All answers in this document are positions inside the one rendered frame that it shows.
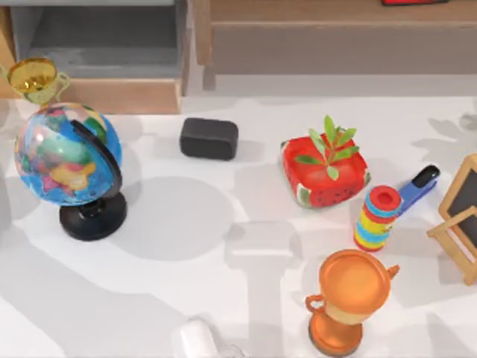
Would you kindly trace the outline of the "blue and black stapler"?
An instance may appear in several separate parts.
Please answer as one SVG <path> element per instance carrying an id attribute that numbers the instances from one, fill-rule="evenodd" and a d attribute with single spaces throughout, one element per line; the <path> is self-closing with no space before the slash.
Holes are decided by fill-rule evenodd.
<path id="1" fill-rule="evenodd" d="M 440 176 L 440 169 L 431 164 L 424 167 L 410 181 L 406 182 L 398 189 L 402 199 L 398 216 L 404 214 L 412 205 L 427 195 L 437 184 Z"/>

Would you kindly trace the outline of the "red watermelon plant pot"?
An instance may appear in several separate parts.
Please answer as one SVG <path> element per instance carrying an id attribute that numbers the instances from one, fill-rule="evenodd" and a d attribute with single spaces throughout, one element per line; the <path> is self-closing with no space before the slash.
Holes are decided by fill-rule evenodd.
<path id="1" fill-rule="evenodd" d="M 354 143 L 355 128 L 323 120 L 323 132 L 281 143 L 280 161 L 297 202 L 308 208 L 330 207 L 358 194 L 370 182 L 368 166 Z"/>

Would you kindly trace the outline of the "wooden open shelf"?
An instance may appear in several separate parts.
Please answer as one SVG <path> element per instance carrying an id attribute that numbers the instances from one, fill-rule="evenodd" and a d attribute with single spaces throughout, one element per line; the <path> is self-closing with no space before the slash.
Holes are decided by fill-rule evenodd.
<path id="1" fill-rule="evenodd" d="M 190 0 L 216 75 L 477 75 L 477 0 Z"/>

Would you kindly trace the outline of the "pulled-out wooden drawer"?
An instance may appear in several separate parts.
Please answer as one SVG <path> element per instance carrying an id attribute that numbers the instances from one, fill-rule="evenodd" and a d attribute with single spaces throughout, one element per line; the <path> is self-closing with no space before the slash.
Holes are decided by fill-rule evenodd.
<path id="1" fill-rule="evenodd" d="M 0 64 L 47 57 L 73 78 L 176 78 L 187 0 L 0 0 Z"/>

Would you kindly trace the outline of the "wooden framed blackboard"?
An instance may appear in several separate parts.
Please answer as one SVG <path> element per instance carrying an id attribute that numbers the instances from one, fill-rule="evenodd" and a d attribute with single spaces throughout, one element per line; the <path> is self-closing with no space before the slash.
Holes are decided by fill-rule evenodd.
<path id="1" fill-rule="evenodd" d="M 477 282 L 477 153 L 464 158 L 438 212 L 443 222 L 427 236 L 440 244 L 471 286 Z"/>

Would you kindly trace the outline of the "blue globe on black stand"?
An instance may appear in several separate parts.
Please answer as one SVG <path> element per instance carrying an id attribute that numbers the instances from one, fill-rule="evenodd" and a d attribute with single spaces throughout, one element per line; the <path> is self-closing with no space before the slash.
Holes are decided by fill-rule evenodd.
<path id="1" fill-rule="evenodd" d="M 96 241 L 124 223 L 122 148 L 105 115 L 71 102 L 41 108 L 18 133 L 14 157 L 23 183 L 59 207 L 71 237 Z"/>

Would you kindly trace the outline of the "orange trophy cup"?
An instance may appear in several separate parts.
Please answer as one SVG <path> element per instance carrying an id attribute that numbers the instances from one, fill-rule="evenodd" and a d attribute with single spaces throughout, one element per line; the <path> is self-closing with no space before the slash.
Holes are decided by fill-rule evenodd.
<path id="1" fill-rule="evenodd" d="M 306 297 L 309 337 L 330 357 L 345 357 L 359 347 L 363 322 L 388 299 L 399 266 L 385 268 L 373 255 L 344 249 L 328 256 L 318 272 L 320 293 Z"/>

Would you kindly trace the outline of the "red object on shelf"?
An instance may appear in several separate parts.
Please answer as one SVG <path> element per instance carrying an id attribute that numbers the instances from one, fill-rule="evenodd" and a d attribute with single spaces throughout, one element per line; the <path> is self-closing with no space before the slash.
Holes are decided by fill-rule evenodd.
<path id="1" fill-rule="evenodd" d="M 447 2 L 450 2 L 450 0 L 381 0 L 382 5 L 388 7 L 444 4 Z"/>

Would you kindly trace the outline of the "black rounded box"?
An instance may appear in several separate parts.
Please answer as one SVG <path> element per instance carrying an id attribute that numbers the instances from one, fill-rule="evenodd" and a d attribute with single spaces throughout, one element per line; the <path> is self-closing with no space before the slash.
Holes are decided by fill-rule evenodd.
<path id="1" fill-rule="evenodd" d="M 231 121 L 187 118 L 179 138 L 180 151 L 187 157 L 229 161 L 235 158 L 239 128 Z"/>

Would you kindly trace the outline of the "stack of coloured rings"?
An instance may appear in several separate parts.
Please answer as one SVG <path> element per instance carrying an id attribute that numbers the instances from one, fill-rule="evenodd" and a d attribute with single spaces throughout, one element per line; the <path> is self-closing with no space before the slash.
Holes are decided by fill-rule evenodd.
<path id="1" fill-rule="evenodd" d="M 398 217 L 401 203 L 401 196 L 392 186 L 372 188 L 365 197 L 353 231 L 355 244 L 364 251 L 381 250 Z"/>

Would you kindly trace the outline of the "pale wooden drawer front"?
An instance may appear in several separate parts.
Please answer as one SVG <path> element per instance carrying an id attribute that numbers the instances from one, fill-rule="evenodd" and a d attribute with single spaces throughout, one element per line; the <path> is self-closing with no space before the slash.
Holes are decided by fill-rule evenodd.
<path id="1" fill-rule="evenodd" d="M 183 82 L 176 78 L 73 78 L 61 101 L 103 114 L 178 114 Z"/>

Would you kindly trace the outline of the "gold trophy cup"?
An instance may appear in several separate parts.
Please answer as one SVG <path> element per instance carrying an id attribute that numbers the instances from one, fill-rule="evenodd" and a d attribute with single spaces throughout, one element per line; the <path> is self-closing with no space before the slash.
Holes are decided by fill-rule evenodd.
<path id="1" fill-rule="evenodd" d="M 0 76 L 25 100 L 47 107 L 69 87 L 70 77 L 59 72 L 52 60 L 45 57 L 30 57 L 20 60 L 9 69 L 0 64 Z"/>

